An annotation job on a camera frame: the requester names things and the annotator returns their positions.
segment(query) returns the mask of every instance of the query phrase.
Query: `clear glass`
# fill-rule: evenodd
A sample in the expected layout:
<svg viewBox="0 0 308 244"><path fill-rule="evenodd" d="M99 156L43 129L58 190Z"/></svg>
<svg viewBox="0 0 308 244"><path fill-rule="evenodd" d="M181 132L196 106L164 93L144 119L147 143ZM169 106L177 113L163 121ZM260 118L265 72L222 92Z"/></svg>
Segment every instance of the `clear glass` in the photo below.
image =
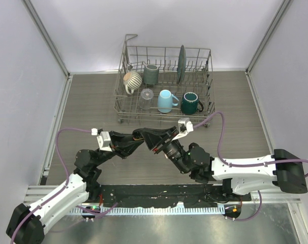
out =
<svg viewBox="0 0 308 244"><path fill-rule="evenodd" d="M153 102L154 93L151 89L143 89L139 96L138 105L142 109L150 109Z"/></svg>

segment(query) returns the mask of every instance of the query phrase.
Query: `gray mug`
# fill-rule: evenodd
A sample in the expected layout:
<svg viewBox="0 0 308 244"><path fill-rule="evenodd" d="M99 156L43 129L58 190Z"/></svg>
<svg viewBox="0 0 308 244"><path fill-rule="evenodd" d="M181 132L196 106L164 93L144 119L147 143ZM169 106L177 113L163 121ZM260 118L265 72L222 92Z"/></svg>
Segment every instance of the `gray mug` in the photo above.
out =
<svg viewBox="0 0 308 244"><path fill-rule="evenodd" d="M156 65L145 65L143 81L146 85L155 85L159 81L159 67Z"/></svg>

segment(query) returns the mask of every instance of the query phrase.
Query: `mug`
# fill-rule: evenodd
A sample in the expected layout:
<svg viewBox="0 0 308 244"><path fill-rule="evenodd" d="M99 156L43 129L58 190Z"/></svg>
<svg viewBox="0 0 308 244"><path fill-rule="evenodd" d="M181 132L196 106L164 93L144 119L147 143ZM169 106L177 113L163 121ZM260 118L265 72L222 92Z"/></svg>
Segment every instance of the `mug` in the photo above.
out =
<svg viewBox="0 0 308 244"><path fill-rule="evenodd" d="M162 90L158 99L158 109L161 113L168 113L172 110L172 106L178 106L179 99L173 95L169 90Z"/></svg>
<svg viewBox="0 0 308 244"><path fill-rule="evenodd" d="M134 93L134 90L137 90L142 84L142 77L135 71L130 71L124 76L124 85L126 92L131 95Z"/></svg>
<svg viewBox="0 0 308 244"><path fill-rule="evenodd" d="M203 104L199 101L197 94L195 93L185 93L181 101L181 111L184 114L194 114L197 111L202 112L204 110Z"/></svg>
<svg viewBox="0 0 308 244"><path fill-rule="evenodd" d="M155 85L159 81L159 67L156 65L145 65L143 81L146 85Z"/></svg>

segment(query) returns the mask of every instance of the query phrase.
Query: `striped mug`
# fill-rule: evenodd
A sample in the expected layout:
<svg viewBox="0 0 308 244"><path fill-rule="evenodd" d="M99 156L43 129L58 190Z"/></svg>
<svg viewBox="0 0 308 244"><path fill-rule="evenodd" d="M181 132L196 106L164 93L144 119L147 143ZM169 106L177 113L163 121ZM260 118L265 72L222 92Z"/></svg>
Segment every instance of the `striped mug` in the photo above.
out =
<svg viewBox="0 0 308 244"><path fill-rule="evenodd" d="M126 92L131 95L134 93L134 90L137 90L142 84L142 77L135 71L130 71L124 76L124 85Z"/></svg>

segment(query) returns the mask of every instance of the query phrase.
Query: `metal wire basket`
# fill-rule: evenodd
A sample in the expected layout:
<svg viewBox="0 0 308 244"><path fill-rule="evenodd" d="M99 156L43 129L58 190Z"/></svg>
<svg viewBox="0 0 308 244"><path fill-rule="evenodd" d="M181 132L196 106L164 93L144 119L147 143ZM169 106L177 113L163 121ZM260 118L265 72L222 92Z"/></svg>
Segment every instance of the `metal wire basket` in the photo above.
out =
<svg viewBox="0 0 308 244"><path fill-rule="evenodd" d="M128 45L128 41L137 37L136 34L127 34L122 50L120 66L114 91L114 109L119 115L121 123L131 120L141 121L178 121L182 117L189 117L193 124L201 122L215 111L213 94L213 75L211 50L207 48L186 47L187 65L184 80L177 83L177 67L180 47L149 47ZM132 95L128 95L124 86L124 75L129 71L136 71L141 76L146 64L159 67L159 81L156 85L142 85ZM152 107L143 110L138 105L140 93L149 88L154 93ZM186 92L193 92L199 96L204 105L202 112L185 115L181 112L180 104L172 108L169 113L158 111L158 97L161 90L170 90L181 101Z"/></svg>

